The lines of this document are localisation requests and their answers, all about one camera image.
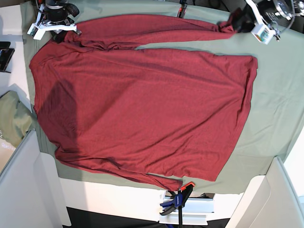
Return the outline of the red long-sleeve shirt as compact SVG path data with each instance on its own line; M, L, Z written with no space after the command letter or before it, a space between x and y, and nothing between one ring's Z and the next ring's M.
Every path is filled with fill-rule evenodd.
M232 26L138 14L78 27L29 65L56 159L167 190L184 176L215 181L247 120L257 59L140 46L228 39Z

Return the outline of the orange black clamp top middle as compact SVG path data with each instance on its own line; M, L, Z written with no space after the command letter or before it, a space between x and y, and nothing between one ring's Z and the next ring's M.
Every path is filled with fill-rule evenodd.
M179 4L180 4L180 8L179 8L177 17L178 18L184 18L184 15L185 15L185 12L186 12L186 9L187 9L187 6L188 6L187 0L180 0Z

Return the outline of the black tablet device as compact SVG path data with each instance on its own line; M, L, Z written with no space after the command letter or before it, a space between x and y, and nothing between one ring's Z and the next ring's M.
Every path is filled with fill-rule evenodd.
M0 71L8 73L7 67L15 52L14 48L10 47L9 41L0 42Z

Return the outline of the green table cloth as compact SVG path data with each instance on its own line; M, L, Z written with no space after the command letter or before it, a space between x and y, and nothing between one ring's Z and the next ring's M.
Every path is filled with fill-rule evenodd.
M121 14L157 14L177 16L178 3L157 0L70 0L80 9L76 22ZM33 108L35 87L29 63L37 51L51 38L47 33L42 40L27 35L36 20L37 10L31 2L20 7L24 57L30 102ZM185 18L218 23L228 19L229 13L198 6L189 6ZM264 175L275 156L283 161L288 157L304 126L304 35L285 31L279 42L259 43L251 34L238 33L230 39L161 43L143 48L179 48L204 50L217 55L252 55L258 60L254 80L251 109L239 141L215 182L184 177L193 181L198 193L239 194L245 191L250 180ZM42 129L36 128L41 152L55 159L56 146L49 142ZM96 182L138 188L161 188L133 182L103 173L90 173L71 168L56 161L59 177L76 181Z

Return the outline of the crumpled green cloth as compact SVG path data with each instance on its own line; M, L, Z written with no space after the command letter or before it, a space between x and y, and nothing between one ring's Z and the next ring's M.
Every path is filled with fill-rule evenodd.
M0 137L12 146L18 147L27 132L35 128L36 122L17 92L8 91L0 97Z

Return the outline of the white bin left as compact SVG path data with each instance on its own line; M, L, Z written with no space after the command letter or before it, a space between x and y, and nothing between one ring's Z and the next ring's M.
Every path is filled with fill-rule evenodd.
M54 158L30 131L0 173L2 228L62 228L71 220Z

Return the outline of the white bin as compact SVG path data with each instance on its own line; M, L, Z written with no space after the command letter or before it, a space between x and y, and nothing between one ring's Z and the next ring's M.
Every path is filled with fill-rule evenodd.
M62 228L71 220L54 158L30 131L0 173L2 228Z
M250 181L227 228L302 228L304 210L282 160Z

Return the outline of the white bin right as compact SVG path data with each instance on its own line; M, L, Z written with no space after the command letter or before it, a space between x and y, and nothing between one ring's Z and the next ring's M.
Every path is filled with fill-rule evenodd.
M282 160L250 181L227 228L302 228L304 210Z

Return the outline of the blue orange bar clamp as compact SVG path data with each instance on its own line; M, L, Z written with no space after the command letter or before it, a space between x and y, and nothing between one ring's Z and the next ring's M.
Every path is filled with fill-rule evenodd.
M189 182L182 186L177 193L174 191L168 191L171 196L169 201L163 202L160 204L163 211L160 213L161 216L166 216L171 214L174 210L178 210L178 226L179 228L183 227L182 222L182 209L185 207L185 203L190 197L193 188L195 187L194 182Z

